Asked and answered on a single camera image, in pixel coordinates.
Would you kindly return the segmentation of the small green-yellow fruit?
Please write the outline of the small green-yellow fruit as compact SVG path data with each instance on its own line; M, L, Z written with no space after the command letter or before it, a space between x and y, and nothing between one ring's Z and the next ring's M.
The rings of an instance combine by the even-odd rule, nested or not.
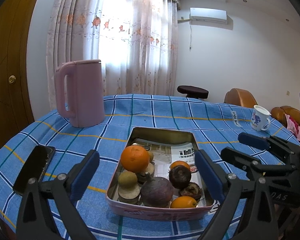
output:
M122 188L132 188L138 184L137 175L130 171L124 171L118 177L118 184Z

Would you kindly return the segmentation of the black smartphone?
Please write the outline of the black smartphone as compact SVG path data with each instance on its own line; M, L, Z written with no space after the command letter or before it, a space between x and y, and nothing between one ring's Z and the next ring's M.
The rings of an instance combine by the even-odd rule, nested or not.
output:
M31 178L36 178L38 182L42 181L55 151L56 149L51 146L37 145L34 147L13 184L13 191L16 194L21 196L24 194Z

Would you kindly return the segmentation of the pink metal tin box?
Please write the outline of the pink metal tin box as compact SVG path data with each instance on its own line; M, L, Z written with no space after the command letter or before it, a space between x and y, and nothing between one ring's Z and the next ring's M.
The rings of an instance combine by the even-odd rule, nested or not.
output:
M182 142L188 141L197 144L194 135L191 132L147 127L133 128L126 146L133 145L133 142L136 139L158 142L160 144L181 144ZM117 215L156 221L196 220L202 218L212 209L213 205L216 204L216 201L212 199L207 188L205 190L205 198L208 206L206 207L196 206L194 208L185 209L171 209L169 205L166 208L149 207L144 206L141 197L139 197L137 204L120 202L118 196L118 177L124 171L125 169L122 165L118 164L106 192L106 201L110 206L111 211Z

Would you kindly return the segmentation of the blue plaid tablecloth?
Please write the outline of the blue plaid tablecloth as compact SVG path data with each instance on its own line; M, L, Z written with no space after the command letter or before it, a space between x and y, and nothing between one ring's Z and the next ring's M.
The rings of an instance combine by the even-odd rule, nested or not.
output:
M159 95L112 95L104 98L106 117L99 125L72 127L57 111L30 124L0 149L0 218L11 229L17 225L21 197L12 186L23 164L38 145L52 146L56 152L45 180L68 172L90 150L100 154L100 165L76 207L97 239L197 239L213 217L183 222L159 222L118 216L110 210L106 190L121 152L135 127L162 128L190 132L198 147L229 173L244 173L222 161L220 152L231 147L255 156L264 164L279 164L266 151L240 144L242 132L253 133L252 109L224 103Z

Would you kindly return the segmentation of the white air conditioner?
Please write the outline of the white air conditioner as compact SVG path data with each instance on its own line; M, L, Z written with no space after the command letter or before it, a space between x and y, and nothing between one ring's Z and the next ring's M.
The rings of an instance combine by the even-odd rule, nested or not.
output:
M190 8L190 19L223 24L228 23L228 16L225 10L210 8Z

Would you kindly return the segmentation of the floral sheer curtain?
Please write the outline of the floral sheer curtain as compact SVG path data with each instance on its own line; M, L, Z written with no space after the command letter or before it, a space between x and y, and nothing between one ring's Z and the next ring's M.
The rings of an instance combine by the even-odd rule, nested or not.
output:
M172 95L177 68L179 0L55 0L47 33L49 103L55 71L99 59L104 95Z

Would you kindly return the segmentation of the pink floral cushion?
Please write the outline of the pink floral cushion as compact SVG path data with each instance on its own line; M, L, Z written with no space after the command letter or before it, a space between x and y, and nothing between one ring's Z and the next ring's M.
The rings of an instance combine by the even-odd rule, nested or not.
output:
M287 129L294 134L296 139L300 142L300 125L288 114L285 114Z

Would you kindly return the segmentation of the dark passion fruit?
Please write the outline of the dark passion fruit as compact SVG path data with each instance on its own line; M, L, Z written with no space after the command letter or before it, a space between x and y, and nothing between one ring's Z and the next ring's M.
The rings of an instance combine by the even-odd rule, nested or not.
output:
M200 199L203 195L203 192L198 184L196 184L194 182L190 182L186 188L179 190L178 194L179 194L179 197L181 197L181 196L192 197L198 202L198 201L200 201Z
M169 171L169 181L176 189L183 190L191 181L191 171L183 165L177 165Z

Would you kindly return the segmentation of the white printed mug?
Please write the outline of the white printed mug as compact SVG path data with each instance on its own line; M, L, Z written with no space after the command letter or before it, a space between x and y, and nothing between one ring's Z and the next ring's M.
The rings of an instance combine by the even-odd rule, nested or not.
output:
M262 106L254 105L250 126L256 131L266 131L271 124L271 113Z

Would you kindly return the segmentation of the dark round stool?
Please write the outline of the dark round stool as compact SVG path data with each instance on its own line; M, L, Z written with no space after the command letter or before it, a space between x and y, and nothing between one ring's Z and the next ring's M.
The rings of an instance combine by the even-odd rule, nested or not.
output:
M177 87L177 92L180 94L186 94L187 98L194 99L207 99L209 96L209 91L200 87L181 85Z

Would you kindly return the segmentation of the purple beet root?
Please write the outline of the purple beet root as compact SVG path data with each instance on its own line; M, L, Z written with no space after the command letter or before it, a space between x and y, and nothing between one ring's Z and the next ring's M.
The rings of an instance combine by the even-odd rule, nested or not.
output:
M168 207L173 197L173 186L164 177L149 177L141 187L140 196L144 206Z

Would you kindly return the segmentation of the printed paper in tin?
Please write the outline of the printed paper in tin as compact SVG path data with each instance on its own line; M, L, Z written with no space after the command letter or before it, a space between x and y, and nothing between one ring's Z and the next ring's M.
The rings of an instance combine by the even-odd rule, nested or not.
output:
M198 207L208 206L205 198L206 185L202 180L194 163L194 153L198 150L197 144L192 141L181 144L163 144L143 139L136 139L133 145L143 146L147 151L153 153L152 164L154 165L154 176L168 179L170 166L176 161L186 162L190 166L192 177L190 182L196 183L201 190L202 196L198 200Z

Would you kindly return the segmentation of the large orange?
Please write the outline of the large orange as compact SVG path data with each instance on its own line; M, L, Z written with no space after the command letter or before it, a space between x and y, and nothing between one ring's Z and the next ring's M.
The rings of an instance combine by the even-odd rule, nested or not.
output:
M127 146L121 153L120 163L130 172L140 173L149 165L149 153L139 145Z

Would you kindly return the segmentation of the pink electric kettle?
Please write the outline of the pink electric kettle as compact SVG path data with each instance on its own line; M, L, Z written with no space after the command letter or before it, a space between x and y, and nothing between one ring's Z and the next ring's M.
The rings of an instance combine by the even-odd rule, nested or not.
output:
M101 60L61 64L55 72L58 113L74 127L91 127L105 119Z

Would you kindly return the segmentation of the small orange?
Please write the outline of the small orange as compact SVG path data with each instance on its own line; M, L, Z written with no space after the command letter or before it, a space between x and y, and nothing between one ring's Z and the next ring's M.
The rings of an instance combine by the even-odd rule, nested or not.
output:
M170 204L171 209L194 208L197 206L197 201L190 196L181 196L175 198Z
M181 161L181 160L171 163L170 170L172 170L173 168L175 168L177 166L183 166L183 167L187 168L189 171L191 170L190 165L187 162Z

